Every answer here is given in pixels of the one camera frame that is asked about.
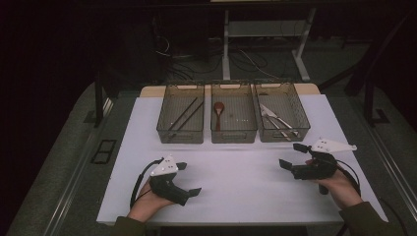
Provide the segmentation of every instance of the green sleeve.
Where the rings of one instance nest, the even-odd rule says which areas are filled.
[[[368,202],[348,207],[339,213],[352,236],[403,235],[400,227],[383,221]]]
[[[117,217],[111,230],[111,236],[142,236],[145,234],[145,224],[129,217]]]

